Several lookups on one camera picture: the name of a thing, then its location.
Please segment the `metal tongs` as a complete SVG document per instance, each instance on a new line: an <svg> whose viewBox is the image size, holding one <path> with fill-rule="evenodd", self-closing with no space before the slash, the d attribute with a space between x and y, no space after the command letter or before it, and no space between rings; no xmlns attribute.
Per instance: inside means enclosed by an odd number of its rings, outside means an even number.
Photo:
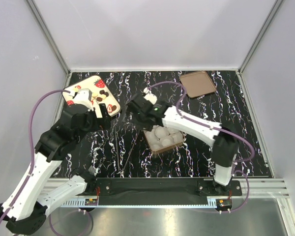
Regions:
<svg viewBox="0 0 295 236"><path fill-rule="evenodd" d="M117 170L119 177L125 177L125 170L130 162L131 153L135 147L140 131L134 126L119 126L114 127Z"/></svg>

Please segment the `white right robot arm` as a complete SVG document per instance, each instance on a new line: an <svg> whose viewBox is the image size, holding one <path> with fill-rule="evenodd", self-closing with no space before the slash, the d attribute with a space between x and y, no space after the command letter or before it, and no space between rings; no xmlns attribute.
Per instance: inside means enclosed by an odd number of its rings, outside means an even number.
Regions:
<svg viewBox="0 0 295 236"><path fill-rule="evenodd" d="M212 148L211 158L215 163L213 189L224 195L231 189L233 161L237 155L237 139L221 130L222 124L207 121L158 99L154 94L138 93L126 104L126 122L136 128L151 131L155 125L173 128L193 136Z"/></svg>

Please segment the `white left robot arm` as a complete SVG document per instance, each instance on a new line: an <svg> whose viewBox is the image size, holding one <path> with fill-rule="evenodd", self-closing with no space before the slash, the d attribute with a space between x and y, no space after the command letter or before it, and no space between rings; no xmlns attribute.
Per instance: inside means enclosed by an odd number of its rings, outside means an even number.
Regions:
<svg viewBox="0 0 295 236"><path fill-rule="evenodd" d="M96 190L94 175L78 170L71 179L49 194L41 191L51 174L89 132L111 128L105 104L90 109L73 104L64 109L59 120L37 142L31 163L11 196L0 204L0 222L15 235L31 235L46 218L67 200Z"/></svg>

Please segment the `rose gold chocolate box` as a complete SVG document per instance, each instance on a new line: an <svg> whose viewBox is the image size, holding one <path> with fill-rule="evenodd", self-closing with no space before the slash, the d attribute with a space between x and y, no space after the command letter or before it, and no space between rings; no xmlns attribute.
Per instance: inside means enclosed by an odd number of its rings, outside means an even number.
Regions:
<svg viewBox="0 0 295 236"><path fill-rule="evenodd" d="M144 130L144 136L152 155L165 154L182 146L184 134L174 128L154 125L151 131Z"/></svg>

